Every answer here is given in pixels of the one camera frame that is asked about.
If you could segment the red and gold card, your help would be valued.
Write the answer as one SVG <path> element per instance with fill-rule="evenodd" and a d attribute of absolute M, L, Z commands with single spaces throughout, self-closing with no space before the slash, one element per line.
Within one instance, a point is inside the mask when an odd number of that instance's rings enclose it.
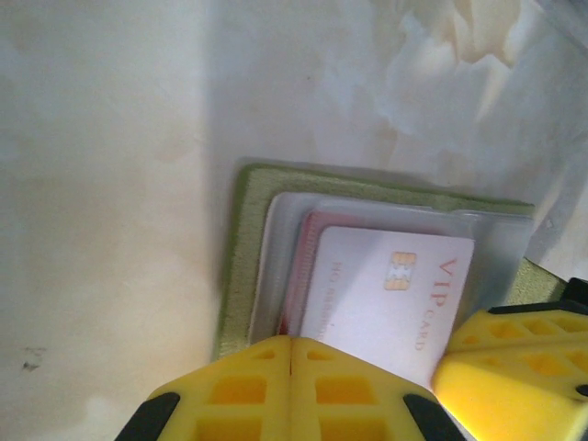
<path fill-rule="evenodd" d="M 318 209 L 308 212 L 303 218 L 277 328 L 280 334 L 296 334 L 300 330 L 319 237 L 329 218 L 328 211 Z"/>

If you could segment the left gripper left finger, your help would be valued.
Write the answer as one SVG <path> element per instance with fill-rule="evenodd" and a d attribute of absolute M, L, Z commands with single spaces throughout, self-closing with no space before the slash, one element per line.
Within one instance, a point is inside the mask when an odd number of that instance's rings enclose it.
<path fill-rule="evenodd" d="M 271 337 L 165 383 L 114 441 L 288 441 L 291 345 Z"/>

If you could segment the green card holder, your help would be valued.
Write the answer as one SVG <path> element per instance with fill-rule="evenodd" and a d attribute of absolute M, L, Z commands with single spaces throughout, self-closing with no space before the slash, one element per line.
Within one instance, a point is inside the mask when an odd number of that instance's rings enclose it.
<path fill-rule="evenodd" d="M 370 179 L 364 170 L 337 174 L 327 166 L 310 164 L 301 167 L 246 164 L 238 171 L 233 186 L 231 222 L 220 276 L 222 299 L 215 357 L 227 356 L 248 345 L 246 333 L 254 311 L 254 284 L 261 265 L 266 214 L 272 198 L 284 191 L 399 203 L 442 212 L 480 209 L 489 213 L 529 215 L 533 211 L 532 205 L 520 201 L 461 195 L 427 184 L 406 186 L 398 179 Z M 514 275 L 501 281 L 491 282 L 482 277 L 482 271 L 488 267 L 486 262 L 474 266 L 474 275 L 460 303 L 459 317 L 505 304 L 557 300 L 567 285 L 525 258 L 514 265 Z"/>

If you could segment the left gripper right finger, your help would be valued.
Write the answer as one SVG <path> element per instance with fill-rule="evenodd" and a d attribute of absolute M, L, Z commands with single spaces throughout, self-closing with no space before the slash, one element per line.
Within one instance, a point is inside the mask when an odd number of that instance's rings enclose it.
<path fill-rule="evenodd" d="M 294 338 L 291 441 L 465 441 L 465 436 L 427 389 L 310 338 Z"/>

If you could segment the white VIP chip card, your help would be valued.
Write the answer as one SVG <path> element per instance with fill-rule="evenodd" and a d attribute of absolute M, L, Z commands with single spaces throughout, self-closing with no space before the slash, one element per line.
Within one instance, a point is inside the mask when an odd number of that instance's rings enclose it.
<path fill-rule="evenodd" d="M 300 335 L 430 388 L 473 251 L 470 238 L 328 227 Z"/>

